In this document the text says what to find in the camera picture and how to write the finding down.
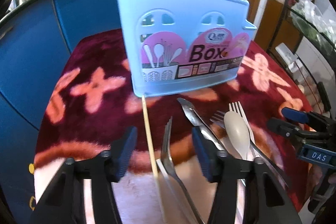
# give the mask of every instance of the arched window cutout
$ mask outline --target arched window cutout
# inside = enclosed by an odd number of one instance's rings
[[[211,23],[211,15],[208,15],[202,20],[202,24],[210,24]]]
[[[146,34],[140,35],[140,41],[144,42],[144,40],[151,35],[152,35],[152,33],[146,33]]]
[[[173,18],[168,14],[162,15],[162,24],[174,24]]]
[[[153,25],[154,24],[154,17],[153,15],[148,15],[146,16],[142,22],[141,22],[141,25],[142,26],[148,26],[148,25]]]
[[[221,16],[217,18],[217,25],[224,25],[224,19]]]

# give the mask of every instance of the cabinet handle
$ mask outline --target cabinet handle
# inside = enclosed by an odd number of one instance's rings
[[[10,26],[7,30],[5,30],[1,35],[0,35],[0,40],[4,38],[4,36],[9,33],[13,29],[13,26]]]

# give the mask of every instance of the light blue plastic box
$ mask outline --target light blue plastic box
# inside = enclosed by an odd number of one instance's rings
[[[256,30],[246,20],[249,8],[247,0],[118,0],[118,5],[133,90],[138,97],[143,94],[146,97],[177,94],[217,85],[234,79],[239,68],[185,79],[144,81],[141,36],[161,31],[174,32],[182,37],[188,47],[201,32],[212,28],[225,27],[233,36],[245,32],[250,39]],[[153,23],[143,25],[148,15],[151,15]],[[165,24],[167,15],[173,21]]]

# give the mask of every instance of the yellow sticker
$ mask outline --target yellow sticker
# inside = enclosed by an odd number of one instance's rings
[[[28,166],[28,169],[29,169],[29,173],[34,174],[35,167],[34,167],[33,164],[30,164],[30,165]]]
[[[33,201],[36,201],[34,196],[31,196],[30,200],[29,200],[29,207],[31,208],[31,210],[35,209],[35,206],[33,207]]]

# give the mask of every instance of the blue gripper pad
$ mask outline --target blue gripper pad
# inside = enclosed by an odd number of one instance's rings
[[[137,144],[137,128],[129,127],[125,134],[111,144],[111,157],[113,159],[114,176],[119,181],[128,168],[132,152]]]
[[[309,118],[305,112],[298,111],[289,107],[284,107],[281,110],[282,115],[292,121],[299,122],[299,123],[308,123]]]
[[[222,168],[217,158],[218,149],[212,141],[204,138],[199,127],[193,127],[192,137],[203,176],[208,182],[219,182],[221,180]]]

